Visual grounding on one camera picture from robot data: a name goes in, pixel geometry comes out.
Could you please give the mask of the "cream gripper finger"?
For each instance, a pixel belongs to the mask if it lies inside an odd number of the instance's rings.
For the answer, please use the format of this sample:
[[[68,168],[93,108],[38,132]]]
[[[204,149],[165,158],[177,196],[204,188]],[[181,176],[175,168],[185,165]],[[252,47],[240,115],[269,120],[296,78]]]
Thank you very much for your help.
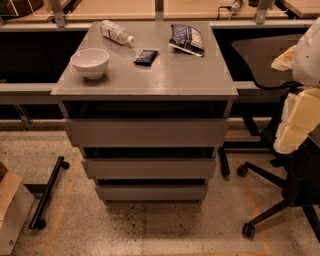
[[[297,150],[307,136],[320,124],[320,89],[305,88],[289,93],[276,132],[273,148],[281,154]]]
[[[293,68],[295,51],[296,45],[288,48],[285,52],[273,60],[271,67],[278,71],[291,70]]]

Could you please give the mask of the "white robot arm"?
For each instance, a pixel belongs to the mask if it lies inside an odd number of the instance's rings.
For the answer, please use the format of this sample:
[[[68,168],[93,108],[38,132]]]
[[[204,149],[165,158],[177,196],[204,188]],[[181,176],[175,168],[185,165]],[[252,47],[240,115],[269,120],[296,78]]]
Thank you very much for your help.
[[[304,86],[297,95],[288,94],[273,144],[276,152],[290,154],[320,124],[320,18],[271,67],[292,70],[294,80]]]

